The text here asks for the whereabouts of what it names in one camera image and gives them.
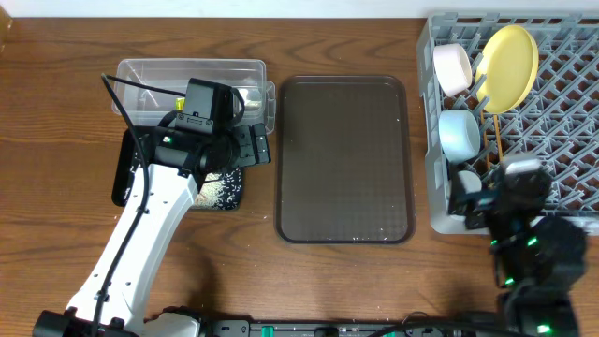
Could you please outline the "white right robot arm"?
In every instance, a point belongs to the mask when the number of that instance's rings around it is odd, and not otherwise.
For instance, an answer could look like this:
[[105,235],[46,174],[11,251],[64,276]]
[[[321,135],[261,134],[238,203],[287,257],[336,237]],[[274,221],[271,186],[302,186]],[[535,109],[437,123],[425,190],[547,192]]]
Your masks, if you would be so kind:
[[449,211],[463,216],[467,229],[489,231],[497,323],[527,336],[580,334],[569,292],[586,271],[586,232],[560,216],[537,215],[552,183],[540,167],[512,171],[502,165],[488,189],[468,192],[451,172]]

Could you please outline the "white cup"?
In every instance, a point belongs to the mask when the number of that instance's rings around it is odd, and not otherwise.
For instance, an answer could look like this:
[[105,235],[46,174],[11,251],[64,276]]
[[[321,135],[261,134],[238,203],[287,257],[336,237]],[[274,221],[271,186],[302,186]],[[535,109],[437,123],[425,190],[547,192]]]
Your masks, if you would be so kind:
[[462,170],[458,172],[458,177],[466,194],[475,193],[482,190],[480,178],[473,172]]

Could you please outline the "rice and shell waste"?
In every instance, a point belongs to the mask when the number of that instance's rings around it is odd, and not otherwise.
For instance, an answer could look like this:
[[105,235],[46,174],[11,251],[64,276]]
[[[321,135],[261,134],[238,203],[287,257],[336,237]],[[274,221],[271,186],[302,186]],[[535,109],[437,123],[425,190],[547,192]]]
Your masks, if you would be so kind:
[[192,176],[178,177],[174,168],[149,169],[149,177],[144,177],[140,164],[129,168],[118,168],[112,188],[112,202],[124,207],[132,198],[140,204],[145,181],[149,182],[148,208],[153,211],[158,205],[186,212],[194,210],[230,211],[239,208],[242,195],[242,170],[229,173],[211,173],[197,186]]

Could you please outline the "pink bowl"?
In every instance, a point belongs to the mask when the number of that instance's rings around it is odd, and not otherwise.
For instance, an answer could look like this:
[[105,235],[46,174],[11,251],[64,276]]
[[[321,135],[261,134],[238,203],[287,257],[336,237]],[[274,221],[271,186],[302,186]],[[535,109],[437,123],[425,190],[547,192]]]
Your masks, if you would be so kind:
[[460,44],[436,46],[433,49],[433,65],[437,80],[448,96],[454,96],[472,84],[471,63]]

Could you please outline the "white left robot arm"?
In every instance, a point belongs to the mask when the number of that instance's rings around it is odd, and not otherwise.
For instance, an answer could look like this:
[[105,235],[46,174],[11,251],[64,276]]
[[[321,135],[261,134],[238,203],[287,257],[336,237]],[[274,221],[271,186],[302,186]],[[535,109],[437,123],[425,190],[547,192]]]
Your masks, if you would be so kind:
[[124,211],[90,276],[62,313],[44,311],[35,336],[201,336],[198,315],[183,308],[145,317],[153,281],[183,216],[208,175],[270,162],[265,127],[244,125],[240,91],[196,78],[183,107],[157,126],[134,125],[110,93],[134,147],[125,174]]

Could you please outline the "yellow plate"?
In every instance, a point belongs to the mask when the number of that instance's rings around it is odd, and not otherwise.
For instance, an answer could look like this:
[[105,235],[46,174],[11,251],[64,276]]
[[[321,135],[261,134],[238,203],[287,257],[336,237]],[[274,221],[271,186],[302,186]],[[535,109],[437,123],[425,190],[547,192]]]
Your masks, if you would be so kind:
[[502,114],[512,110],[532,90],[539,65],[539,51],[533,36],[522,26],[507,25],[498,30],[482,51],[475,80],[482,84],[476,98],[489,101],[484,110]]

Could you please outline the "green snack wrapper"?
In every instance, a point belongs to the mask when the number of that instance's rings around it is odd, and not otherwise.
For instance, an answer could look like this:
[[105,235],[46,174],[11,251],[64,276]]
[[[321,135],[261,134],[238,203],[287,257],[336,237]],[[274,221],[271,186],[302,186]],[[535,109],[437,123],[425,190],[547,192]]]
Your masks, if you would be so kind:
[[177,97],[175,100],[175,110],[182,111],[185,104],[184,97]]

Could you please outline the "light blue bowl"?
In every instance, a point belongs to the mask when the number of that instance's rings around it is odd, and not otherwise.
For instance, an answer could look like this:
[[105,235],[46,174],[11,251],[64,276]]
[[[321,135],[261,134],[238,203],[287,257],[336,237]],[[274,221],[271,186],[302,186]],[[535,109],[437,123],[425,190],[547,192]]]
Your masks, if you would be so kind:
[[450,163],[474,158],[480,150],[480,133],[474,115],[468,110],[444,110],[439,119],[443,152]]

